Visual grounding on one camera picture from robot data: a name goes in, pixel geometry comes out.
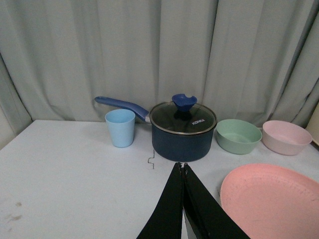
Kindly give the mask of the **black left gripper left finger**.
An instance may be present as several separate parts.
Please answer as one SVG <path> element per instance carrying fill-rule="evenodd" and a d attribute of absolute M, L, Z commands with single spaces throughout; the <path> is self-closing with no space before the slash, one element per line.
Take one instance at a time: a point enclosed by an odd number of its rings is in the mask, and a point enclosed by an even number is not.
<path fill-rule="evenodd" d="M 179 239 L 182 230 L 183 177 L 181 163 L 176 163 L 159 201 L 137 238 Z"/>

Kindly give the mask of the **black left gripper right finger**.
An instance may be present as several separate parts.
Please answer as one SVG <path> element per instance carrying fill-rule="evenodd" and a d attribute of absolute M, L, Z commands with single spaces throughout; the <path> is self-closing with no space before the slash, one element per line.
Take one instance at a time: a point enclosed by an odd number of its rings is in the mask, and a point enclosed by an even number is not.
<path fill-rule="evenodd" d="M 183 208 L 196 238 L 249 238 L 222 209 L 188 164 L 184 164 L 183 179 Z"/>

